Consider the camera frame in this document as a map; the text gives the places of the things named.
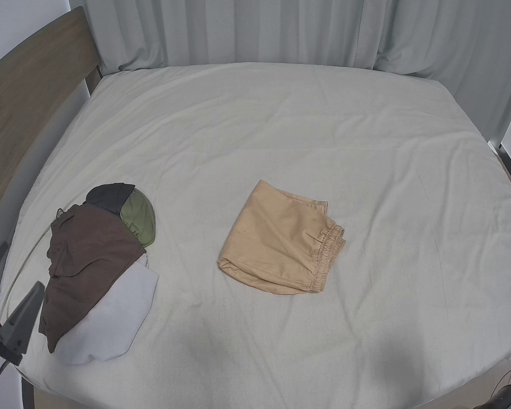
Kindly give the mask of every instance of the white bed sheet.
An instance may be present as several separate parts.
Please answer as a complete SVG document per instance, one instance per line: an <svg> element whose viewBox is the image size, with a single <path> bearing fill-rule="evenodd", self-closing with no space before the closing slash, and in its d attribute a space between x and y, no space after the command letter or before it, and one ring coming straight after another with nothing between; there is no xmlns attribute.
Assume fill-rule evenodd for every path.
<svg viewBox="0 0 511 409"><path fill-rule="evenodd" d="M345 227L323 293L218 269L259 179L329 201ZM103 363L61 365L35 328L19 369L46 391L94 408L403 408L511 353L511 183L437 82L260 63L102 79L23 207L1 319L47 283L57 208L114 181L155 207L153 305Z"/></svg>

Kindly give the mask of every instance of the curtain fold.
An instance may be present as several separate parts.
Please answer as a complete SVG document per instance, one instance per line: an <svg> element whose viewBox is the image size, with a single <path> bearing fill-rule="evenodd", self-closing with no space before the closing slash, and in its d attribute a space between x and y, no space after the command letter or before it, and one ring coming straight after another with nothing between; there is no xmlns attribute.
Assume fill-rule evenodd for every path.
<svg viewBox="0 0 511 409"><path fill-rule="evenodd" d="M70 0L102 73L229 62L355 66L440 81L487 140L511 120L511 0Z"/></svg>

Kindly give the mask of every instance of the tan shorts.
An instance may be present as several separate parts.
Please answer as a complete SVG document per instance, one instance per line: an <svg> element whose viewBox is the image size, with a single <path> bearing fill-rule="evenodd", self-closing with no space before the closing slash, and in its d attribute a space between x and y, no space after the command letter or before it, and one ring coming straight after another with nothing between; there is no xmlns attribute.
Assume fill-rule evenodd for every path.
<svg viewBox="0 0 511 409"><path fill-rule="evenodd" d="M327 202L289 194L259 181L218 259L229 276L262 291L323 291L344 247L344 228L327 217Z"/></svg>

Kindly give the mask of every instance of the beige shorts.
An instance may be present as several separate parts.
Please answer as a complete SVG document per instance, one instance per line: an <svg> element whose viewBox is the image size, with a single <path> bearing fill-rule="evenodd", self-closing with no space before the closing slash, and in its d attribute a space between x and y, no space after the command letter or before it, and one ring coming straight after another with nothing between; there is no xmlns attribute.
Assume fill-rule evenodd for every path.
<svg viewBox="0 0 511 409"><path fill-rule="evenodd" d="M327 202L289 194L259 181L218 259L229 276L262 291L323 291L344 247L344 228L327 217Z"/></svg>

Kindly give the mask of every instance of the bed frame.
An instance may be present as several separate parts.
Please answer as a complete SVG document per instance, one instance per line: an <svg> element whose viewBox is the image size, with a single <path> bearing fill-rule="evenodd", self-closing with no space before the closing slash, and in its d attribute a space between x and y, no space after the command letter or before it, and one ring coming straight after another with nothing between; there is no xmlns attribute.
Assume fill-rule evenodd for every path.
<svg viewBox="0 0 511 409"><path fill-rule="evenodd" d="M82 7L44 26L0 59L0 206L18 206L18 215L18 203L3 200L7 191L15 194L8 187L20 173L20 164L28 161L33 166L34 159L27 158L39 148L36 145L41 148L39 135L83 79L89 93L94 90L101 78L99 63ZM24 200L26 193L19 198Z"/></svg>

